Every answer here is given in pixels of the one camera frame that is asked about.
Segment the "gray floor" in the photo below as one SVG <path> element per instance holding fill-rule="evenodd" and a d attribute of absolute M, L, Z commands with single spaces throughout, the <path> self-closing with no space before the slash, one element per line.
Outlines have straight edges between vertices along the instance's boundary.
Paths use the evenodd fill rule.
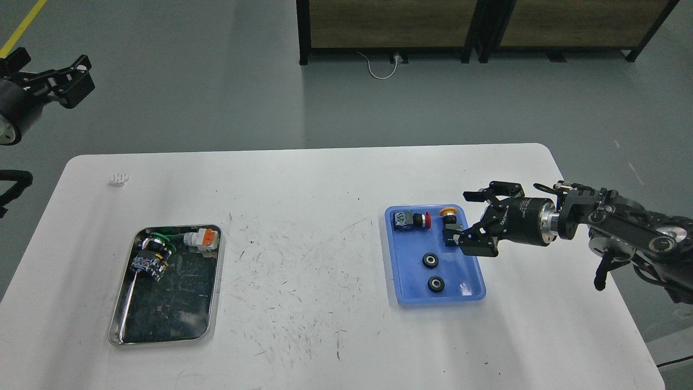
<path fill-rule="evenodd" d="M 0 43 L 33 5 L 6 3 Z M 26 70 L 86 53 L 96 90 L 75 110 L 48 106 L 0 153 L 0 167 L 35 177 L 0 223 L 0 294 L 63 167 L 82 154 L 540 142 L 569 180 L 691 217 L 691 20 L 682 1 L 634 64 L 617 53 L 485 65 L 411 55 L 379 81 L 356 54 L 300 67 L 291 1 L 50 1 L 19 41 L 33 56 Z M 384 57 L 374 71 L 389 73 Z M 662 289 L 628 268 L 614 274 L 645 341 L 693 325 Z M 690 366 L 665 375 L 669 389 L 691 378 Z"/>

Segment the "wooden cabinet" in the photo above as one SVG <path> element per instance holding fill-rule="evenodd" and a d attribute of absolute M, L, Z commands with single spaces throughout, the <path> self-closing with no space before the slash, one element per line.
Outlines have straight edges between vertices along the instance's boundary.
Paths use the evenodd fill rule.
<path fill-rule="evenodd" d="M 315 51 L 461 51 L 468 62 L 483 0 L 297 0 L 301 65 Z"/>
<path fill-rule="evenodd" d="M 494 51 L 630 50 L 634 61 L 678 0 L 491 0 L 480 61 Z"/>

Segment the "white table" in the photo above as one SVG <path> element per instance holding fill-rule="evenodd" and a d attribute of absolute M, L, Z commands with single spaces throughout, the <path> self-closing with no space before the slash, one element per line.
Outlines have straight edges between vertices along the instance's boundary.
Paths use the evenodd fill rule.
<path fill-rule="evenodd" d="M 386 207 L 457 203 L 474 222 L 485 204 L 464 190 L 560 178 L 539 144 L 76 157 L 0 303 L 0 388 L 663 389 L 613 280 L 593 287 L 584 229 L 503 241 L 478 303 L 396 302 Z M 112 346 L 132 236 L 194 223 L 224 230 L 213 331 Z"/>

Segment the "stainless steel tray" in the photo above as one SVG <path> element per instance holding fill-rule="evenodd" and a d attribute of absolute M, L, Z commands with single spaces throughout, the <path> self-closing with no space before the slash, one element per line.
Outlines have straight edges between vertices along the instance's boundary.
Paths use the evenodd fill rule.
<path fill-rule="evenodd" d="M 159 282 L 129 269 L 149 232 L 185 233 L 200 228 L 219 232 L 214 257 L 189 252 L 181 241 Z M 139 231 L 125 260 L 125 272 L 116 301 L 108 339 L 113 345 L 194 340 L 204 336 L 213 323 L 221 276 L 222 231 L 215 225 L 164 226 Z"/>

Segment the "wheel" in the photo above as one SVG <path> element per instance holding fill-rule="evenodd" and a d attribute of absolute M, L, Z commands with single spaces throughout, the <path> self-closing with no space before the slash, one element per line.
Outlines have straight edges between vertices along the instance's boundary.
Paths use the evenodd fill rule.
<path fill-rule="evenodd" d="M 431 276 L 431 279 L 428 280 L 428 289 L 430 291 L 439 293 L 440 291 L 443 291 L 444 288 L 445 282 L 440 276 Z"/>
<path fill-rule="evenodd" d="M 425 255 L 423 255 L 421 262 L 423 262 L 423 265 L 426 268 L 435 268 L 438 266 L 438 256 L 436 256 L 435 253 L 426 253 Z"/>

